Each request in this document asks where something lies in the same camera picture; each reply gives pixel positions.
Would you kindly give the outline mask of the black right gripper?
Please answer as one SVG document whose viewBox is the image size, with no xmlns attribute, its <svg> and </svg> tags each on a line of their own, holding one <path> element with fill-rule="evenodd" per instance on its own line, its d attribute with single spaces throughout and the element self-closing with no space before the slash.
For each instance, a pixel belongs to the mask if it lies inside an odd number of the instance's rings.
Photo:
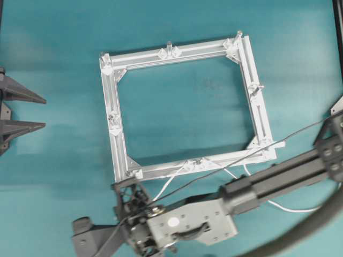
<svg viewBox="0 0 343 257">
<path fill-rule="evenodd" d="M 172 250 L 172 244 L 158 246 L 157 239 L 148 226 L 148 219 L 167 212 L 164 205 L 153 204 L 153 200 L 142 183 L 131 177 L 111 186 L 116 193 L 114 212 L 118 224 L 111 234 L 111 255 L 124 244 L 132 247 L 137 256 L 164 256 Z"/>
</svg>

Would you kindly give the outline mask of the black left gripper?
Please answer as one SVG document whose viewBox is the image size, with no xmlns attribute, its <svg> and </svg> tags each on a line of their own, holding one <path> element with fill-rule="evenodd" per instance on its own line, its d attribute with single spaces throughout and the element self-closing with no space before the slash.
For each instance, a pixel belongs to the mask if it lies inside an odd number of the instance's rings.
<svg viewBox="0 0 343 257">
<path fill-rule="evenodd" d="M 1 155 L 9 148 L 10 140 L 42 129 L 45 123 L 11 120 L 11 109 L 4 101 L 25 101 L 46 104 L 47 101 L 22 84 L 5 75 L 1 67 Z"/>
</svg>

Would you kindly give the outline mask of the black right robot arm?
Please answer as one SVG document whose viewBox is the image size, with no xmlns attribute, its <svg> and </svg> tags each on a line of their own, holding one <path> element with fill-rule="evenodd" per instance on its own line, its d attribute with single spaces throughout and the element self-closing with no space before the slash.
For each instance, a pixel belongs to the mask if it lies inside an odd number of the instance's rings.
<svg viewBox="0 0 343 257">
<path fill-rule="evenodd" d="M 313 150 L 232 180 L 215 193 L 191 196 L 163 207 L 152 205 L 135 180 L 116 184 L 116 193 L 130 187 L 133 196 L 128 202 L 119 202 L 116 212 L 120 222 L 99 254 L 111 256 L 124 243 L 140 256 L 158 255 L 178 241 L 217 243 L 236 235 L 233 216 L 326 178 L 342 182 L 342 112 L 324 121 Z"/>
</svg>

